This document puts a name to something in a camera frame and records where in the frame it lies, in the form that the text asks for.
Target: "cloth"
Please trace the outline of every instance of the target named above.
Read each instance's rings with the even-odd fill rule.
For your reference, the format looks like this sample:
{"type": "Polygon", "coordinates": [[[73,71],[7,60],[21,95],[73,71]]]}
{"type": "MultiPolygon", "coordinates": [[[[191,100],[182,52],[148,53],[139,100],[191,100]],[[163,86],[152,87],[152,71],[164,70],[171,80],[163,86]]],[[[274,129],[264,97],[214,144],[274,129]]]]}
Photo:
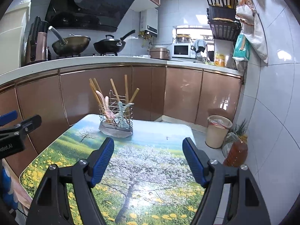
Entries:
{"type": "Polygon", "coordinates": [[[194,51],[196,53],[199,52],[204,52],[205,51],[205,47],[206,47],[207,43],[205,40],[202,39],[197,39],[194,41],[194,43],[192,44],[192,47],[194,48],[194,51]]]}

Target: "frying pan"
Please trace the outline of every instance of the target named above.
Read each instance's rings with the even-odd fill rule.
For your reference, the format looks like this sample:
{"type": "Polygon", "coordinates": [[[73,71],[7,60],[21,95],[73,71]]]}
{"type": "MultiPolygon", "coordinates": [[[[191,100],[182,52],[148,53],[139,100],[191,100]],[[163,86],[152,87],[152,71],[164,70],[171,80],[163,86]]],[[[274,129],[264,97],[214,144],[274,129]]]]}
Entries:
{"type": "Polygon", "coordinates": [[[123,50],[126,44],[124,40],[133,33],[135,33],[135,30],[130,31],[129,33],[121,37],[119,40],[115,39],[113,35],[106,35],[106,39],[94,43],[94,48],[100,54],[118,53],[123,50]]]}

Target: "utensil holder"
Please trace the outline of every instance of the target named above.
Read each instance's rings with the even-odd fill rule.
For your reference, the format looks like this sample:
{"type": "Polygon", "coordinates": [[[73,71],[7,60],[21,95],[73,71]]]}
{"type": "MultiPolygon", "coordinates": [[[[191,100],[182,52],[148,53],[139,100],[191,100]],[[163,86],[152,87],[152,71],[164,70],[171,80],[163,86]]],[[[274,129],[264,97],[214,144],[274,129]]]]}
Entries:
{"type": "Polygon", "coordinates": [[[126,97],[119,96],[119,99],[121,103],[113,91],[109,91],[108,110],[106,114],[100,111],[99,130],[110,136],[126,138],[133,134],[133,103],[126,107],[126,97]]]}

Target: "tree picture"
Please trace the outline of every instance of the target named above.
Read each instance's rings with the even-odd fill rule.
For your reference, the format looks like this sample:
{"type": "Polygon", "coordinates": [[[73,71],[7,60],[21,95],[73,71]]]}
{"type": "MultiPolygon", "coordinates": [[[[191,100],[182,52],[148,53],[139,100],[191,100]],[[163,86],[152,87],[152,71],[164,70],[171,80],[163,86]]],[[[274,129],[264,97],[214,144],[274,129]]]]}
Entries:
{"type": "Polygon", "coordinates": [[[93,130],[91,128],[82,128],[79,129],[76,133],[77,136],[81,138],[80,143],[88,138],[88,139],[95,139],[96,137],[93,135],[93,130]]]}
{"type": "Polygon", "coordinates": [[[123,207],[115,218],[115,223],[123,223],[133,198],[148,203],[182,202],[166,195],[166,190],[182,188],[192,181],[185,158],[176,157],[167,150],[151,147],[137,149],[128,145],[119,148],[112,156],[101,184],[124,196],[123,207]]]}

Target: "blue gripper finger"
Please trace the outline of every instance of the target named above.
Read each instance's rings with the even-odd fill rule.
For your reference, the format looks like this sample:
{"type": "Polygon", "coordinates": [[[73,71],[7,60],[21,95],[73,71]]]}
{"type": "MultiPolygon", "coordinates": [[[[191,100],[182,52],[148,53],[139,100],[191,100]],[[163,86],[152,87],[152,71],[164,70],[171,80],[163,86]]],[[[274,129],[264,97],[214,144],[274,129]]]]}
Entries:
{"type": "Polygon", "coordinates": [[[16,110],[0,116],[0,127],[12,122],[13,120],[16,120],[17,117],[18,113],[16,110]]]}
{"type": "Polygon", "coordinates": [[[100,183],[106,167],[114,151],[114,141],[112,138],[106,138],[98,150],[93,151],[88,157],[89,169],[88,175],[91,177],[91,187],[100,183]]]}
{"type": "Polygon", "coordinates": [[[182,151],[196,182],[199,183],[202,187],[206,187],[208,182],[204,176],[203,165],[201,164],[199,158],[197,157],[187,138],[185,138],[182,142],[182,151]]]}

